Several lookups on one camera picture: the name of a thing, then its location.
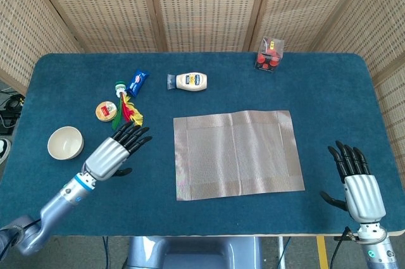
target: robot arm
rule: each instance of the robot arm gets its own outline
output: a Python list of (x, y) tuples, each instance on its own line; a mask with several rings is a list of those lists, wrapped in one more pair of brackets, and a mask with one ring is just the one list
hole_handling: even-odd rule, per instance
[(133, 123), (128, 122), (119, 128), (87, 158), (82, 171), (41, 209), (40, 225), (31, 217), (22, 216), (0, 230), (0, 261), (11, 246), (16, 246), (26, 256), (42, 249), (55, 226), (94, 190), (98, 180), (124, 176), (132, 171), (130, 168), (119, 170), (119, 167), (152, 137), (138, 140), (149, 128), (131, 125)]
[(398, 268), (387, 231), (380, 225), (385, 216), (384, 203), (376, 178), (371, 175), (365, 156), (357, 148), (336, 142), (340, 153), (328, 147), (332, 154), (340, 180), (343, 183), (346, 201), (339, 201), (321, 192), (321, 197), (332, 206), (348, 211), (358, 223), (357, 239), (349, 230), (350, 239), (362, 245), (368, 268)]

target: gray floor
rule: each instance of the gray floor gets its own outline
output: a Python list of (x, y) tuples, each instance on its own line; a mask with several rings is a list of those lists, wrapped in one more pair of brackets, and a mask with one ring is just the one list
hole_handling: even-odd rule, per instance
[[(6, 87), (0, 82), (0, 90)], [(7, 98), (7, 95), (0, 93), (0, 103)], [(5, 138), (12, 142), (17, 131), (18, 124), (13, 135), (5, 136)], [(0, 179), (3, 175), (4, 166), (5, 163), (0, 165)], [(392, 237), (391, 241), (399, 264), (405, 266), (405, 235)], [(109, 265), (111, 269), (122, 268), (128, 253), (128, 242), (128, 237), (109, 238)], [(333, 238), (327, 237), (326, 244), (330, 261), (337, 243)], [(278, 261), (277, 238), (262, 238), (262, 245), (263, 269), (276, 268)], [(285, 256), (287, 268), (320, 268), (315, 237), (293, 237)], [(12, 249), (8, 257), (0, 264), (0, 269), (103, 269), (105, 267), (106, 258), (102, 238), (81, 236), (52, 237), (43, 250), (28, 258), (22, 257), (16, 249)], [(366, 268), (361, 247), (353, 242), (344, 242), (333, 267), (334, 269)]]

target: blue table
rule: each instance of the blue table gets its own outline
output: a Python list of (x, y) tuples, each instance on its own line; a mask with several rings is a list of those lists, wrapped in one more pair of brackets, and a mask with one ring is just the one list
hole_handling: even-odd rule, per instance
[[(56, 230), (58, 235), (338, 234), (356, 229), (349, 215), (325, 203), (320, 190), (344, 193), (327, 146), (359, 147), (387, 210), (382, 225), (405, 229), (404, 193), (364, 61), (353, 54), (286, 53), (275, 73), (253, 68), (254, 53), (49, 54), (37, 63), (14, 146), (0, 185), (0, 225), (40, 208), (80, 171), (109, 135), (96, 106), (117, 101), (115, 82), (149, 71), (134, 100), (154, 139), (123, 166), (129, 176), (98, 182)], [(208, 89), (166, 90), (167, 73), (199, 71)], [(176, 201), (173, 118), (245, 109), (291, 113), (305, 191)], [(47, 140), (77, 127), (85, 141), (73, 160), (56, 161)]]

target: yellow floor line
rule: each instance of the yellow floor line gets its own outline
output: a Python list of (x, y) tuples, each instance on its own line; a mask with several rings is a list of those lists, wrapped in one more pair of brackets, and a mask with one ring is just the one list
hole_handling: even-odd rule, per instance
[(325, 245), (325, 237), (317, 236), (316, 243), (318, 245), (319, 265), (320, 265), (321, 269), (329, 269), (328, 257), (327, 257), (327, 247)]

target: woven screen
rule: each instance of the woven screen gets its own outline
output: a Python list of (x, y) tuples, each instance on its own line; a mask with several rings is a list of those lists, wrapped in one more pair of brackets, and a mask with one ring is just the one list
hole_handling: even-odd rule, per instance
[(169, 51), (241, 51), (254, 0), (159, 0)]
[(405, 186), (405, 64), (377, 88), (377, 97)]
[(405, 0), (351, 0), (318, 51), (355, 52), (371, 76), (405, 51)]
[(265, 0), (250, 50), (263, 36), (285, 40), (285, 51), (306, 51), (339, 0)]
[(51, 0), (90, 52), (157, 51), (146, 0)]
[(81, 51), (46, 0), (0, 0), (1, 78), (25, 93), (37, 60)]

